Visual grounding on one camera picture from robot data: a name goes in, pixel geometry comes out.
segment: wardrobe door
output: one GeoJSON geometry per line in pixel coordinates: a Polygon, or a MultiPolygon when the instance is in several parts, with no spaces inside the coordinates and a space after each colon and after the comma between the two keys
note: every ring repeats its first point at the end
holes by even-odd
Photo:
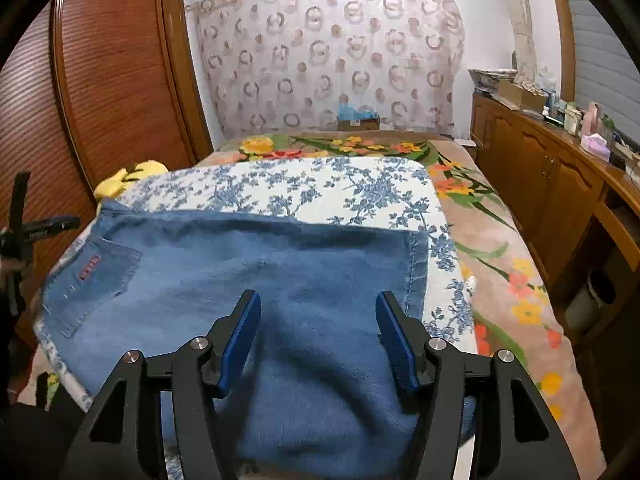
{"type": "Polygon", "coordinates": [[[184,0],[162,0],[164,30],[175,89],[185,126],[198,161],[209,156],[213,144],[204,117],[187,33],[184,0]]]}
{"type": "Polygon", "coordinates": [[[54,4],[54,60],[63,112],[91,186],[148,159],[170,170],[192,166],[162,0],[54,4]]]}
{"type": "MultiPolygon", "coordinates": [[[[0,228],[7,225],[18,171],[31,171],[24,220],[76,215],[85,227],[95,203],[68,142],[51,78],[50,6],[36,17],[0,72],[0,228]]],[[[63,251],[80,234],[68,231],[34,247],[34,279],[39,285],[63,251]]],[[[32,290],[25,290],[27,301],[32,290]]],[[[26,318],[17,332],[30,346],[36,341],[26,318]]]]}

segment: denim pocket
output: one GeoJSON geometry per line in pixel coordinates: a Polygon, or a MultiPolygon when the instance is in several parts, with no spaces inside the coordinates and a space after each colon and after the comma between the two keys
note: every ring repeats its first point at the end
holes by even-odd
{"type": "Polygon", "coordinates": [[[90,235],[71,261],[47,278],[43,307],[72,338],[94,308],[122,294],[138,268],[142,254],[90,235]]]}

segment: white wall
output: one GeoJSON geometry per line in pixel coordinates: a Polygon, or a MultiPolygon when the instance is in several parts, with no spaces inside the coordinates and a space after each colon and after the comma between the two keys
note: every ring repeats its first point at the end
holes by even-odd
{"type": "Polygon", "coordinates": [[[536,47],[538,71],[547,67],[556,76],[556,91],[562,81],[562,50],[556,0],[529,0],[533,43],[536,47]]]}
{"type": "MultiPolygon", "coordinates": [[[[199,0],[185,0],[193,3],[199,0]]],[[[468,138],[471,122],[471,102],[474,90],[468,68],[510,68],[513,46],[513,30],[504,0],[455,0],[465,23],[465,55],[462,66],[454,81],[453,120],[458,137],[468,138]]],[[[200,89],[203,108],[207,117],[207,126],[214,146],[223,142],[222,131],[210,100],[202,60],[198,46],[197,31],[191,16],[189,35],[196,79],[200,89]]]]}

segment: metal screw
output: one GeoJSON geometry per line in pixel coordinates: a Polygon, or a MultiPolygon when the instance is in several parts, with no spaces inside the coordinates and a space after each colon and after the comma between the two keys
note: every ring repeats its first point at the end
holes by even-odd
{"type": "Polygon", "coordinates": [[[498,351],[498,359],[505,363],[510,363],[515,359],[511,350],[500,350],[498,351]]]}
{"type": "Polygon", "coordinates": [[[432,337],[429,339],[429,346],[434,350],[444,350],[447,347],[447,342],[439,337],[432,337]]]}
{"type": "Polygon", "coordinates": [[[140,359],[140,352],[137,350],[127,350],[122,356],[122,360],[129,364],[135,363],[138,359],[140,359]]]}
{"type": "Polygon", "coordinates": [[[208,344],[209,341],[203,336],[194,337],[190,343],[191,348],[194,350],[202,350],[203,348],[206,348],[208,344]]]}

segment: patterned curtain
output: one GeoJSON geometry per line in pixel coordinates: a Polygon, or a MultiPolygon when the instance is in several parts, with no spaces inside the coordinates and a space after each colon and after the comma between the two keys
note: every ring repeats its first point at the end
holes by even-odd
{"type": "Polygon", "coordinates": [[[211,99],[228,138],[333,130],[340,103],[447,132],[464,28],[453,0],[203,0],[211,99]]]}

